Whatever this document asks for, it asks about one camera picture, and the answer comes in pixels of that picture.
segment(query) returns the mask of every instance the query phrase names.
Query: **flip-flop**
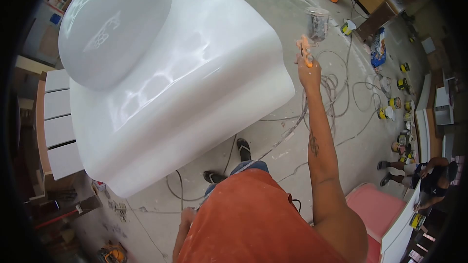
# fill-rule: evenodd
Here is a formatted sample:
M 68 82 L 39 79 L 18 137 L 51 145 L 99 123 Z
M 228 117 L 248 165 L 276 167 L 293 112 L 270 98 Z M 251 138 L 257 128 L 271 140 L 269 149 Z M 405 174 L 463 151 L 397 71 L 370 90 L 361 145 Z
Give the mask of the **flip-flop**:
M 203 172 L 203 178 L 205 179 L 205 181 L 207 181 L 208 183 L 220 183 L 222 181 L 224 181 L 227 177 L 226 176 L 223 176 L 223 175 L 220 175 L 216 172 L 213 172 L 213 171 L 205 171 Z
M 243 138 L 237 139 L 237 149 L 239 150 L 239 155 L 241 156 L 241 161 L 251 161 L 252 156 L 250 155 L 250 146 L 247 141 Z
M 390 173 L 387 173 L 385 177 L 383 177 L 382 181 L 380 182 L 380 186 L 381 187 L 385 186 L 391 180 L 390 179 L 391 176 L 392 175 Z
M 377 170 L 388 168 L 389 167 L 389 162 L 388 161 L 379 161 L 377 164 Z

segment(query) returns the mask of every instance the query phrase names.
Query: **concrete floor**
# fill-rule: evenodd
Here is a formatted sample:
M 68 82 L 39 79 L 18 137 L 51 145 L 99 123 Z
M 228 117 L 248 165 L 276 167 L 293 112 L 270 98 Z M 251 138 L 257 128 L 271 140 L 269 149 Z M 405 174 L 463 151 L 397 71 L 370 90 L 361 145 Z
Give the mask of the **concrete floor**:
M 306 31 L 304 9 L 309 6 L 321 7 L 331 12 L 328 37 L 315 48 L 317 55 L 322 50 L 332 50 L 346 59 L 350 38 L 339 32 L 343 20 L 351 15 L 351 0 L 340 0 L 337 4 L 330 0 L 245 0 L 254 7 L 263 18 L 275 29 L 283 45 L 284 63 L 289 72 L 296 95 L 287 104 L 264 117 L 265 120 L 292 117 L 300 114 L 302 87 L 298 79 L 295 60 L 298 51 L 295 41 Z M 360 14 L 364 12 L 356 5 Z M 365 19 L 353 12 L 352 20 L 360 25 Z M 401 97 L 402 101 L 409 99 L 397 90 L 396 78 L 400 62 L 408 62 L 411 71 L 407 76 L 416 91 L 422 88 L 423 77 L 427 71 L 428 63 L 424 50 L 419 42 L 408 41 L 406 26 L 400 19 L 386 24 L 387 63 L 383 65 L 383 76 L 392 78 L 393 96 Z M 322 74 L 335 73 L 341 88 L 345 78 L 343 62 L 332 53 L 325 53 L 319 59 Z M 349 84 L 350 89 L 355 82 L 372 81 L 374 72 L 370 65 L 370 56 L 364 50 L 363 44 L 355 38 L 351 46 L 349 57 Z M 371 91 L 364 85 L 356 85 L 355 95 L 361 108 L 369 105 Z M 387 99 L 380 92 L 384 102 Z M 346 108 L 348 96 L 346 92 L 336 102 L 336 114 L 341 114 Z M 356 107 L 352 94 L 346 114 L 336 119 L 335 144 L 353 137 L 367 123 L 373 114 L 371 108 L 362 113 Z M 396 140 L 398 133 L 403 129 L 403 111 L 397 113 L 397 120 L 379 120 L 374 115 L 367 128 L 356 138 L 336 148 L 339 162 L 340 181 L 345 194 L 363 182 L 378 184 L 385 172 L 377 172 L 376 165 L 380 160 L 394 161 L 398 155 L 390 150 L 391 143 Z M 261 155 L 281 138 L 287 129 L 293 126 L 295 120 L 258 121 L 237 134 L 250 143 L 252 157 Z M 272 177 L 293 198 L 302 202 L 301 215 L 306 221 L 312 220 L 312 194 L 307 165 L 308 131 L 300 125 L 294 135 L 279 145 L 263 160 L 267 163 Z M 223 171 L 229 156 L 234 137 L 219 144 L 200 158 L 192 161 L 180 169 L 184 180 L 184 198 L 195 199 L 203 195 L 208 183 L 202 177 L 205 170 Z M 230 172 L 240 158 L 234 149 L 231 160 L 227 165 Z M 180 195 L 179 179 L 176 173 L 168 177 L 173 191 Z M 85 174 L 76 181 L 79 198 L 92 195 L 90 179 Z M 405 188 L 391 181 L 382 191 L 397 197 L 403 197 Z M 96 209 L 73 222 L 85 250 L 94 254 L 102 247 L 105 241 L 112 239 L 120 242 L 128 250 L 132 262 L 171 262 L 172 250 L 180 223 L 180 200 L 174 197 L 167 189 L 165 179 L 158 181 L 147 189 L 131 196 L 128 199 L 116 197 L 111 190 L 110 201 L 122 202 L 130 208 L 126 213 L 126 222 L 121 222 L 115 212 L 108 208 L 108 198 L 100 192 L 103 208 Z M 184 207 L 196 207 L 201 200 L 184 202 Z

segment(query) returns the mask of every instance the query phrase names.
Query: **jeans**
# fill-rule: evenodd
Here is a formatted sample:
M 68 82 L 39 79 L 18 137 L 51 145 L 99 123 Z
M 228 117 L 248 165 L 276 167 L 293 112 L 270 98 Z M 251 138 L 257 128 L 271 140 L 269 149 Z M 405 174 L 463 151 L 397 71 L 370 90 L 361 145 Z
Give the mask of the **jeans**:
M 231 172 L 230 176 L 234 175 L 234 173 L 236 173 L 238 170 L 240 170 L 242 167 L 249 164 L 250 162 L 251 161 L 243 161 L 240 164 L 238 164 L 237 167 L 235 167 L 235 169 Z M 250 165 L 248 167 L 248 169 L 261 169 L 261 170 L 264 170 L 267 173 L 270 173 L 270 172 L 268 172 L 268 167 L 266 166 L 266 163 L 264 161 L 257 161 L 255 163 L 253 163 L 252 165 Z M 213 189 L 214 189 L 214 187 L 216 187 L 216 185 L 217 185 L 217 183 L 212 183 L 212 184 L 210 184 L 208 186 L 208 188 L 205 191 L 205 197 L 208 194 L 210 194 L 211 191 L 213 191 Z

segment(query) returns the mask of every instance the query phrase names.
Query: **hand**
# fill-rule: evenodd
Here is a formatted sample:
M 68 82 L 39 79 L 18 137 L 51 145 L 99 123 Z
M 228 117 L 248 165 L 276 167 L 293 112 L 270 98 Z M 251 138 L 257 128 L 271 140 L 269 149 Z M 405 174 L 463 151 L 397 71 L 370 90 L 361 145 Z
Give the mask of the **hand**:
M 419 176 L 421 177 L 421 179 L 424 179 L 426 178 L 427 174 L 429 173 L 429 170 L 427 168 L 425 169 L 422 169 L 420 172 L 419 172 Z
M 414 205 L 414 208 L 413 208 L 414 212 L 417 213 L 417 212 L 420 211 L 421 209 L 425 209 L 425 208 L 422 207 L 422 205 L 420 205 L 420 204 Z
M 180 214 L 181 224 L 192 224 L 193 220 L 195 219 L 196 211 L 193 207 L 186 207 L 182 210 Z
M 320 81 L 322 79 L 322 68 L 317 60 L 313 60 L 313 66 L 307 67 L 304 58 L 300 53 L 296 54 L 296 61 L 298 65 L 299 80 L 306 92 L 320 93 Z

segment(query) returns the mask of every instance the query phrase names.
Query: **black shirt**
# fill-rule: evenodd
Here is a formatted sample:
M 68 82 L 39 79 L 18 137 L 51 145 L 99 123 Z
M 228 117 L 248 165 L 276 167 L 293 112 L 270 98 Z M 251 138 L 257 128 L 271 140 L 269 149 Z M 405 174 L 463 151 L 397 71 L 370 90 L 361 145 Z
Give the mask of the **black shirt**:
M 419 173 L 421 172 L 423 166 L 424 168 L 427 167 L 427 163 L 420 163 L 414 171 L 413 179 L 411 181 L 413 187 L 415 187 L 418 184 L 418 181 L 420 179 Z M 442 174 L 445 173 L 445 170 L 446 167 L 435 166 L 432 169 L 432 173 L 428 173 L 426 178 L 421 179 L 421 190 L 427 194 L 430 194 L 431 196 L 445 196 L 447 189 L 440 188 L 439 186 L 437 186 L 437 182 L 439 181 L 439 178 L 442 176 Z

